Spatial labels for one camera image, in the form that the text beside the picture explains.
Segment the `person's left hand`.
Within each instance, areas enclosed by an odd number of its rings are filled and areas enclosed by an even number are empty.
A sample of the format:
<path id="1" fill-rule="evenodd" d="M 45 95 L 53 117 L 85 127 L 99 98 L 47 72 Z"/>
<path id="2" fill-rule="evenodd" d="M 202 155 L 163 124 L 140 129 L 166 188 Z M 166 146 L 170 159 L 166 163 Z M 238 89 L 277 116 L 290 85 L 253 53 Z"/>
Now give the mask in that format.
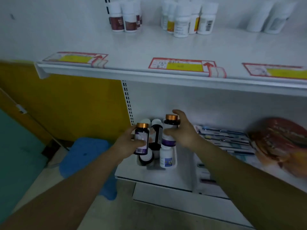
<path id="1" fill-rule="evenodd" d="M 138 139 L 132 139 L 132 132 L 136 128 L 136 125 L 129 127 L 111 147 L 112 154 L 117 159 L 118 164 L 121 163 L 123 159 L 134 154 L 136 148 L 133 147 L 133 140 Z"/>

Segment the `person's right hand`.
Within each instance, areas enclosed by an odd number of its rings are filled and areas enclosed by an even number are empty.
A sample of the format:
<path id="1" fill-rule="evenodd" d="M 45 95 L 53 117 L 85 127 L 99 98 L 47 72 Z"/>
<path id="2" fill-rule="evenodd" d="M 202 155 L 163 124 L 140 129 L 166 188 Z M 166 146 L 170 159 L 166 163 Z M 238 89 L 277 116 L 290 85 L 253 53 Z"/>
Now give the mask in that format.
<path id="1" fill-rule="evenodd" d="M 179 129 L 179 136 L 177 139 L 175 139 L 175 141 L 181 146 L 196 152 L 196 149 L 199 147 L 199 143 L 202 143 L 204 139 L 198 135 L 183 111 L 173 109 L 172 112 L 178 115 L 180 119 L 179 127 L 173 128 Z"/>

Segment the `dark bottle gold cap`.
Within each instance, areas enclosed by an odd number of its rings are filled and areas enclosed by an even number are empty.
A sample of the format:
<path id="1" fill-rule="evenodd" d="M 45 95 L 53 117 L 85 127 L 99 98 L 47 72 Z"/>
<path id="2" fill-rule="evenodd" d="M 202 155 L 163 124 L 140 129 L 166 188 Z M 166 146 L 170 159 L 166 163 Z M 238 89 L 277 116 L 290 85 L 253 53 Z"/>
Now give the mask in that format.
<path id="1" fill-rule="evenodd" d="M 138 140 L 143 140 L 146 144 L 142 147 L 137 147 L 134 154 L 135 155 L 146 155 L 148 154 L 148 141 L 149 141 L 149 124 L 148 123 L 137 123 L 137 128 L 135 129 L 135 138 Z"/>
<path id="2" fill-rule="evenodd" d="M 179 120 L 178 115 L 167 114 L 164 121 L 163 121 L 163 130 L 169 128 L 178 128 Z M 174 147 L 176 145 L 175 139 L 170 136 L 166 135 L 164 132 L 162 133 L 162 145 L 167 147 Z"/>

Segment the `person's left forearm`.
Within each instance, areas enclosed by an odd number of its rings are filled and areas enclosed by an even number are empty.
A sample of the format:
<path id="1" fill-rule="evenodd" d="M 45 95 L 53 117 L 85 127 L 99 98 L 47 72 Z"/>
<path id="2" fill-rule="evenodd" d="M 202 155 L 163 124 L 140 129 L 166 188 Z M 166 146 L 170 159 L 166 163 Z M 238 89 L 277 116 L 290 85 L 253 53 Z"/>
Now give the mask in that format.
<path id="1" fill-rule="evenodd" d="M 13 213 L 0 230 L 77 230 L 114 168 L 132 153 L 111 147 Z"/>

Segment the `person's right forearm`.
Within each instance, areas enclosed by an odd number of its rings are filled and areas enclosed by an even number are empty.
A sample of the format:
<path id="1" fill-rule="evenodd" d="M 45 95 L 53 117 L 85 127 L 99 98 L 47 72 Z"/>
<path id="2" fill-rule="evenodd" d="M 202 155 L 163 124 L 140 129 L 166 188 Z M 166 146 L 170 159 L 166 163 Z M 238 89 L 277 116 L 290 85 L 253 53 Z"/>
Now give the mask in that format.
<path id="1" fill-rule="evenodd" d="M 255 229 L 307 230 L 307 193 L 201 137 L 189 147 Z"/>

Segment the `dark bottle white cap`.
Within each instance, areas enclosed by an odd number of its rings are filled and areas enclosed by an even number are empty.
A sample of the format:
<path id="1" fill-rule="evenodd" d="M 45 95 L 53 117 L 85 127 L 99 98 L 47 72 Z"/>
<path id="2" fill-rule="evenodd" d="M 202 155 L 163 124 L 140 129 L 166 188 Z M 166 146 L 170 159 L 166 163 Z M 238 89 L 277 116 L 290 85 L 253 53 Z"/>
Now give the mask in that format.
<path id="1" fill-rule="evenodd" d="M 162 143 L 163 123 L 160 119 L 153 119 L 149 134 L 149 148 L 159 151 Z"/>
<path id="2" fill-rule="evenodd" d="M 154 154 L 152 150 L 149 148 L 147 154 L 138 156 L 140 166 L 147 166 L 154 161 Z"/>

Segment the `white bottle blue label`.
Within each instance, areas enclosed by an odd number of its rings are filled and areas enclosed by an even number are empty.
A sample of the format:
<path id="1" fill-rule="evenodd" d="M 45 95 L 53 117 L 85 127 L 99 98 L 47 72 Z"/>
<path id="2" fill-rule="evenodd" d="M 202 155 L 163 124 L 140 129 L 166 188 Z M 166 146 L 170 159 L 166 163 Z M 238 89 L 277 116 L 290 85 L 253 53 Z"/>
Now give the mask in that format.
<path id="1" fill-rule="evenodd" d="M 161 144 L 159 152 L 160 167 L 164 169 L 173 167 L 174 166 L 173 158 L 174 158 L 173 148 Z"/>

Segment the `white bottom shelf board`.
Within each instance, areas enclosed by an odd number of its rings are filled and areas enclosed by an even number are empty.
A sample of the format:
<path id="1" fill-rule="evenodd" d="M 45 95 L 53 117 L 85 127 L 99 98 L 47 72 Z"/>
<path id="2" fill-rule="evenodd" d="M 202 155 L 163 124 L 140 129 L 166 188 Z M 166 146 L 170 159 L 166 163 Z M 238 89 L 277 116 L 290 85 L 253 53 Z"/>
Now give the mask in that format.
<path id="1" fill-rule="evenodd" d="M 173 170 L 147 170 L 136 165 L 136 155 L 123 160 L 115 177 L 164 188 L 229 199 L 201 160 L 190 150 L 176 146 L 178 165 Z"/>

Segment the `slotted white shelf upright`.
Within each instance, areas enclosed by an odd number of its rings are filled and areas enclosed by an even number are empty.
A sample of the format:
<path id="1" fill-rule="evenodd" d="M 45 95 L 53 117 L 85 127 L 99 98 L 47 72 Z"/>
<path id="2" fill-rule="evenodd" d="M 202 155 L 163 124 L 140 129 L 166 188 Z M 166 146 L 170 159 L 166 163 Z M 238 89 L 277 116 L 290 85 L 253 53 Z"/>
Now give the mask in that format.
<path id="1" fill-rule="evenodd" d="M 134 125 L 135 122 L 134 122 L 133 111 L 132 111 L 132 106 L 131 106 L 131 99 L 129 96 L 129 88 L 128 88 L 127 82 L 125 80 L 121 80 L 121 85 L 123 89 L 126 107 L 128 110 L 129 121 L 131 125 Z"/>

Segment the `row of toothbrush packs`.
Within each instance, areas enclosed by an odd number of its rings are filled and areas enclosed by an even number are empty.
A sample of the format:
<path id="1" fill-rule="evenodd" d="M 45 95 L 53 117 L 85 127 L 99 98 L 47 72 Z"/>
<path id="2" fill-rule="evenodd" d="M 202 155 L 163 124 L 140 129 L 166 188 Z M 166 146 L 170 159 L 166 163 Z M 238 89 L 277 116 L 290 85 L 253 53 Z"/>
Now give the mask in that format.
<path id="1" fill-rule="evenodd" d="M 255 149 L 251 146 L 251 140 L 244 132 L 220 130 L 198 125 L 193 127 L 202 138 L 230 154 L 255 155 Z"/>

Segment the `blue plastic stool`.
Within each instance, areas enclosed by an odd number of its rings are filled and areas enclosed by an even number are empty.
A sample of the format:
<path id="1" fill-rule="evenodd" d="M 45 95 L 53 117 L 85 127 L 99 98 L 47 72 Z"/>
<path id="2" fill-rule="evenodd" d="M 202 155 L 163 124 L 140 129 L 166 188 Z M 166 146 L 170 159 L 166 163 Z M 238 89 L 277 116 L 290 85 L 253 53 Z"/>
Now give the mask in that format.
<path id="1" fill-rule="evenodd" d="M 59 163 L 60 175 L 66 179 L 94 161 L 99 155 L 107 151 L 112 144 L 104 139 L 82 137 L 77 139 L 69 152 Z M 115 177 L 117 167 L 113 169 L 104 183 L 99 195 L 113 201 L 117 197 L 117 179 Z"/>

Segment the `red yellow shelf label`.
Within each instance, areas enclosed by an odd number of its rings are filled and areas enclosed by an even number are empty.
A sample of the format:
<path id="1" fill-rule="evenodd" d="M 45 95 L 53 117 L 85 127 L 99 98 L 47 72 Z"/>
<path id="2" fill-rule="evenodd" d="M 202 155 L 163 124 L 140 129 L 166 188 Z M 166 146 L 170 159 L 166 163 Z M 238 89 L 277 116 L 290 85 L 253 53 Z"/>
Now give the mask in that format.
<path id="1" fill-rule="evenodd" d="M 108 62 L 107 56 L 108 54 L 60 51 L 43 59 L 41 63 L 103 69 Z"/>
<path id="2" fill-rule="evenodd" d="M 307 80 L 307 67 L 243 62 L 250 76 Z"/>
<path id="3" fill-rule="evenodd" d="M 148 69 L 159 69 L 166 71 L 180 71 L 191 73 L 193 76 L 226 78 L 227 73 L 223 67 L 217 66 L 215 61 L 178 59 L 166 57 L 152 58 Z"/>

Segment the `white shelf base panel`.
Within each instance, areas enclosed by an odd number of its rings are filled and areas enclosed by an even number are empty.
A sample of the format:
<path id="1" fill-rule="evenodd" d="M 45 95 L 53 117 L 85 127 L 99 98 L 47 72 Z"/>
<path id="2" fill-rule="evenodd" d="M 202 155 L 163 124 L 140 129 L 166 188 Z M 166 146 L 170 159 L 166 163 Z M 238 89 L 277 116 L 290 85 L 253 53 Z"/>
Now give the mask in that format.
<path id="1" fill-rule="evenodd" d="M 133 200 L 254 228 L 229 199 L 136 183 Z"/>

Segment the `white metal shelf board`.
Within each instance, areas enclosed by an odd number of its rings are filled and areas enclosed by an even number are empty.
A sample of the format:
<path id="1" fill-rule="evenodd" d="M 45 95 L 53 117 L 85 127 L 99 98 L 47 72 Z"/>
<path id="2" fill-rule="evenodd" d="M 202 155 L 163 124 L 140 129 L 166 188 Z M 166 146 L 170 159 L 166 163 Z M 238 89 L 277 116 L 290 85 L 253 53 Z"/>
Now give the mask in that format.
<path id="1" fill-rule="evenodd" d="M 243 62 L 307 67 L 306 34 L 249 33 L 216 28 L 213 34 L 175 38 L 160 27 L 144 26 L 133 33 L 103 34 L 105 41 L 83 40 L 76 51 L 98 46 L 108 54 L 103 69 L 67 65 L 35 64 L 40 79 L 51 74 L 106 78 L 233 91 L 307 97 L 307 80 L 250 76 Z M 215 61 L 226 78 L 193 76 L 191 73 L 148 69 L 154 57 Z"/>

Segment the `white bottle yellow label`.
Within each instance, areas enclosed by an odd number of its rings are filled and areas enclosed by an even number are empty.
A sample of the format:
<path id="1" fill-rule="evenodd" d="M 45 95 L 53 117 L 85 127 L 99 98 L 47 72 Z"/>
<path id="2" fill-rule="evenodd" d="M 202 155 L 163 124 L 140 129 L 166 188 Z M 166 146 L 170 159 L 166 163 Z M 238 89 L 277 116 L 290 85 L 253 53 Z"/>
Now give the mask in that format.
<path id="1" fill-rule="evenodd" d="M 192 7 L 190 2 L 180 2 L 177 4 L 175 9 L 174 37 L 188 37 L 191 15 Z"/>
<path id="2" fill-rule="evenodd" d="M 167 22 L 168 22 L 168 11 L 171 4 L 171 0 L 164 0 L 162 2 L 162 11 L 161 11 L 161 27 L 163 30 L 167 30 Z"/>
<path id="3" fill-rule="evenodd" d="M 168 8 L 167 32 L 169 34 L 174 33 L 176 7 L 177 7 L 177 2 L 172 1 Z"/>
<path id="4" fill-rule="evenodd" d="M 209 35 L 212 33 L 213 26 L 216 20 L 219 3 L 204 2 L 201 8 L 197 33 Z"/>
<path id="5" fill-rule="evenodd" d="M 189 25 L 189 34 L 195 34 L 198 29 L 201 12 L 201 4 L 198 2 L 191 2 L 191 18 Z"/>

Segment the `orange red snack bag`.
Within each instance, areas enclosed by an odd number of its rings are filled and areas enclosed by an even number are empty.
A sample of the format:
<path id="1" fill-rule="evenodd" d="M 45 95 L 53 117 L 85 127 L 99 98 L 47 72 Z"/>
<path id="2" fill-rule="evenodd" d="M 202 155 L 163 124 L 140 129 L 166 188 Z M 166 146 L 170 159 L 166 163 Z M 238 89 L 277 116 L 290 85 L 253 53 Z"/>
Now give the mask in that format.
<path id="1" fill-rule="evenodd" d="M 264 166 L 278 165 L 307 180 L 307 129 L 280 117 L 268 117 L 248 128 L 247 135 Z"/>

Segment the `white bottle maroon label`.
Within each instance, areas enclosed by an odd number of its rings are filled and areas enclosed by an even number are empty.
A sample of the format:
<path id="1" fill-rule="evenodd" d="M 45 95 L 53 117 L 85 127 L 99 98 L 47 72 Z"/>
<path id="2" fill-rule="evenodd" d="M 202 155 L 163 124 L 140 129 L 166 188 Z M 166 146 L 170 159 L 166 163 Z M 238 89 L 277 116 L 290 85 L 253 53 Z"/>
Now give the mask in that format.
<path id="1" fill-rule="evenodd" d="M 135 12 L 136 12 L 136 19 L 137 19 L 137 29 L 142 26 L 142 11 L 141 11 L 141 1 L 135 1 Z"/>
<path id="2" fill-rule="evenodd" d="M 133 33 L 137 31 L 137 18 L 134 11 L 134 3 L 131 1 L 121 2 L 124 31 Z"/>
<path id="3" fill-rule="evenodd" d="M 124 23 L 122 16 L 121 4 L 118 1 L 108 4 L 109 20 L 111 29 L 114 32 L 124 32 Z"/>

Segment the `plain white bottle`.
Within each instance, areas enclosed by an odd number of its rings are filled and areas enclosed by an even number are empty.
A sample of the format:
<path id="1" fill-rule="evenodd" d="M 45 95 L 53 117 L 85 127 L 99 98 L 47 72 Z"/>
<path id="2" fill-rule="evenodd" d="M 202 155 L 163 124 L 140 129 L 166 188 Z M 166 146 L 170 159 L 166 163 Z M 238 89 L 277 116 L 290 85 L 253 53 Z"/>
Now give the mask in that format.
<path id="1" fill-rule="evenodd" d="M 286 21 L 294 11 L 297 2 L 277 2 L 266 23 L 263 32 L 266 34 L 279 34 Z"/>

